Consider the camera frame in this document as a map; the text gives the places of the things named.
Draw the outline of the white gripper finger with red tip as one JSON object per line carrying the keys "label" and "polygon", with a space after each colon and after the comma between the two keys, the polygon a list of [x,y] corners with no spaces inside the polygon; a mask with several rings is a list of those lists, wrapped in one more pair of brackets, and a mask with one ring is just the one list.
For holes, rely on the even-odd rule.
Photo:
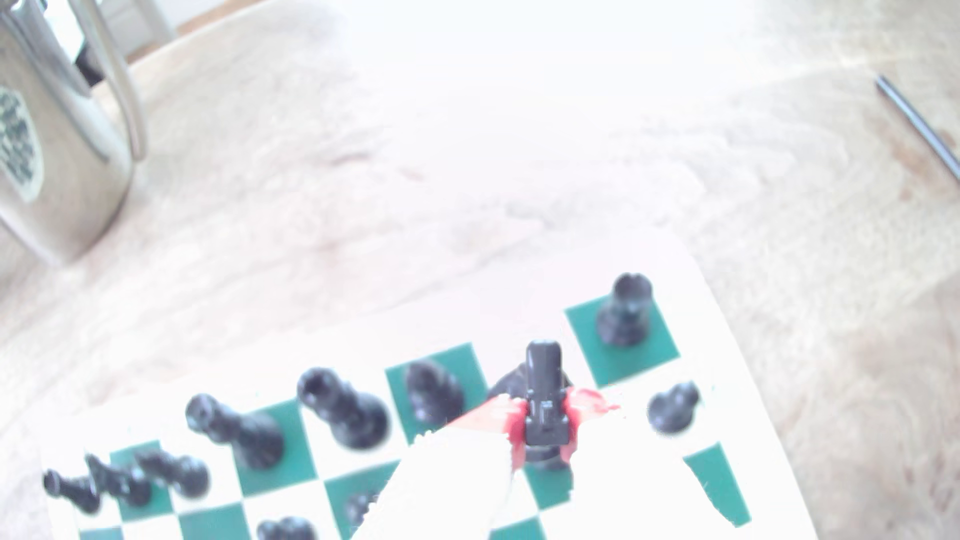
{"label": "white gripper finger with red tip", "polygon": [[526,411],[498,396],[417,436],[353,538],[489,538],[523,464]]}
{"label": "white gripper finger with red tip", "polygon": [[720,539],[716,510],[688,464],[657,442],[631,407],[588,388],[568,390],[575,433],[570,531],[577,539]]}

